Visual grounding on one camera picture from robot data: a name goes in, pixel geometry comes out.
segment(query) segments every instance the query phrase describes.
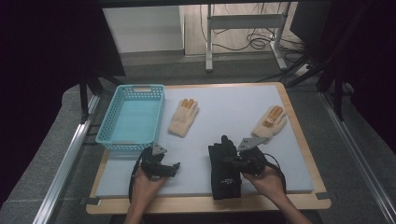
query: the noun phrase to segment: black glove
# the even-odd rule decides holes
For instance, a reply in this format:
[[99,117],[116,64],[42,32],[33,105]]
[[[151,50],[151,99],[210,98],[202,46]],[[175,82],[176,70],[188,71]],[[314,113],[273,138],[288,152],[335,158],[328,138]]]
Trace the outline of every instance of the black glove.
[[240,198],[241,176],[224,158],[236,157],[236,147],[226,135],[221,137],[221,144],[209,146],[210,163],[212,165],[211,184],[214,200]]

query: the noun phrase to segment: wall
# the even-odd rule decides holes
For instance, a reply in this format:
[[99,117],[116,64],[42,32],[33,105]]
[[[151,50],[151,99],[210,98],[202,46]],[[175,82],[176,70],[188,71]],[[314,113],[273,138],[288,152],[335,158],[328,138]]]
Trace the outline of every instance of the wall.
[[105,8],[119,53],[178,50],[183,45],[179,6]]

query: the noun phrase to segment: wooden table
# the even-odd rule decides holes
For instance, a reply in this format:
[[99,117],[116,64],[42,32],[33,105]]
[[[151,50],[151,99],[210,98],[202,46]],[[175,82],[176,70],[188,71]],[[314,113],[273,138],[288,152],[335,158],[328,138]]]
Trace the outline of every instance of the wooden table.
[[[209,84],[209,85],[185,85],[167,86],[166,89],[177,88],[221,88],[238,86],[260,86],[275,85],[283,105],[289,116],[291,127],[296,136],[301,149],[308,172],[314,184],[314,190],[309,193],[288,194],[291,201],[298,209],[327,209],[331,206],[330,199],[319,199],[318,193],[327,192],[320,177],[318,167],[312,157],[308,144],[306,143],[303,131],[291,106],[289,96],[281,83],[238,83],[238,84]],[[92,186],[91,198],[95,198],[99,181],[106,167],[109,151],[105,150],[101,164],[99,166],[95,181]],[[89,214],[126,214],[129,207],[129,200],[124,199],[101,199],[97,205],[88,204],[86,209]],[[226,199],[214,201],[212,195],[196,197],[157,197],[148,207],[148,214],[171,214],[171,213],[213,213],[213,212],[252,212],[277,210],[274,204],[261,195],[242,195],[238,199]]]

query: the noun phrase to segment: metal stand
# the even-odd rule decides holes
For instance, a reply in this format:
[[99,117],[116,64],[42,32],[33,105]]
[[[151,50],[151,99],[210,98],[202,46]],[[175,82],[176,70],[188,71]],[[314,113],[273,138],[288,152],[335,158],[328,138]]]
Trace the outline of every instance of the metal stand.
[[226,15],[212,16],[212,6],[207,5],[207,42],[206,42],[206,72],[213,70],[212,30],[216,29],[254,29],[254,28],[277,28],[274,41],[270,46],[276,57],[280,70],[288,67],[279,51],[279,41],[285,28],[286,19],[289,16],[291,2],[288,2],[282,14],[266,15]]

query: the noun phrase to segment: forearm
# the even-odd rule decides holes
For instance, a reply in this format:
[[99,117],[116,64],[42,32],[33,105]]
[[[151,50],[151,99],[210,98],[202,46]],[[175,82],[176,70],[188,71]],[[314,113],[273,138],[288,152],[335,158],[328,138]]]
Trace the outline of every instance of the forearm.
[[290,201],[285,194],[272,200],[273,203],[285,216],[289,224],[311,224],[309,221]]
[[145,207],[131,204],[128,208],[124,224],[140,224],[142,216],[145,212]]

